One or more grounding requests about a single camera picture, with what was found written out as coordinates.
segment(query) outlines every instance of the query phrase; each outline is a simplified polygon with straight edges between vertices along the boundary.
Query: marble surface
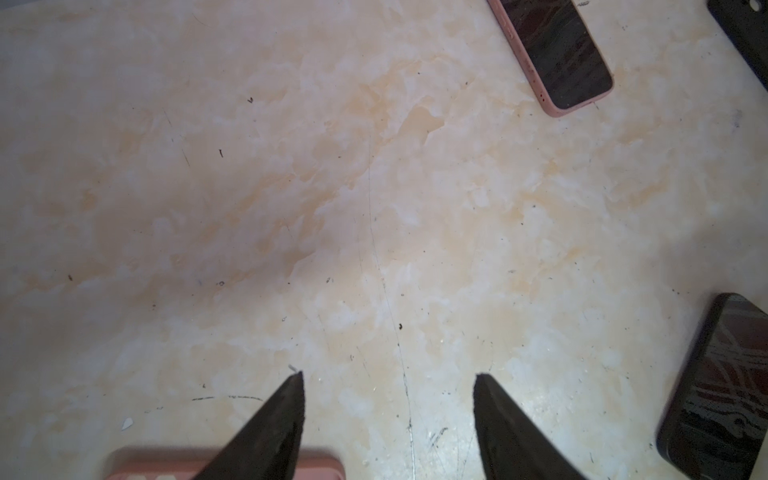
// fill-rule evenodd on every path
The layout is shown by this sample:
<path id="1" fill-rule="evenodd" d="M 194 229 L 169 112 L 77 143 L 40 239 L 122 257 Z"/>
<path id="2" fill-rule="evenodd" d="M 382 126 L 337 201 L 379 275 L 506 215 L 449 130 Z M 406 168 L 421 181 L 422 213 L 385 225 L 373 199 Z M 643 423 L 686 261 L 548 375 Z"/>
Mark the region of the marble surface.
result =
<path id="1" fill-rule="evenodd" d="M 768 308 L 768 93 L 702 0 L 583 3 L 616 87 L 561 119 L 485 0 L 1 11 L 0 476 L 221 446 L 294 367 L 349 478 L 482 478 L 483 371 L 680 478 L 710 296 Z"/>

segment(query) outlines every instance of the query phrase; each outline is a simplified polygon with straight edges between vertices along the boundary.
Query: pink phone case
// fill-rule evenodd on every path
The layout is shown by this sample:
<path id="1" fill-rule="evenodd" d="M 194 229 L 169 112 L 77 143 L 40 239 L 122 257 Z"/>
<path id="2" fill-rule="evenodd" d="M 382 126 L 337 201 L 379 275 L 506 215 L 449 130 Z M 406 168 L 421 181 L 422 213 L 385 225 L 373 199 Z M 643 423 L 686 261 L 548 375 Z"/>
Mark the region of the pink phone case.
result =
<path id="1" fill-rule="evenodd" d="M 601 93 L 596 97 L 590 98 L 589 100 L 582 101 L 578 105 L 574 105 L 573 107 L 566 109 L 558 108 L 555 106 L 554 102 L 549 96 L 549 92 L 547 92 L 544 84 L 541 83 L 541 77 L 538 76 L 538 72 L 533 66 L 531 57 L 528 56 L 528 52 L 525 50 L 520 37 L 517 35 L 515 27 L 512 26 L 512 22 L 509 19 L 507 12 L 505 12 L 501 0 L 488 0 L 488 4 L 491 6 L 491 10 L 493 10 L 494 15 L 496 15 L 498 24 L 502 27 L 502 31 L 507 37 L 507 41 L 509 42 L 509 46 L 512 47 L 512 51 L 515 53 L 515 57 L 517 57 L 518 61 L 520 62 L 520 66 L 525 73 L 525 77 L 528 79 L 528 83 L 531 84 L 531 88 L 533 88 L 533 92 L 536 94 L 538 103 L 541 104 L 541 108 L 544 109 L 547 115 L 550 115 L 551 117 L 562 117 L 563 115 L 569 114 L 577 108 L 584 107 L 585 105 L 589 105 L 600 100 L 605 95 L 611 93 L 611 91 L 614 89 L 613 83 L 611 83 L 611 88 L 609 88 L 606 92 Z M 599 48 L 598 54 L 600 54 L 603 63 L 605 63 L 605 58 L 603 57 L 603 54 L 600 52 Z"/>

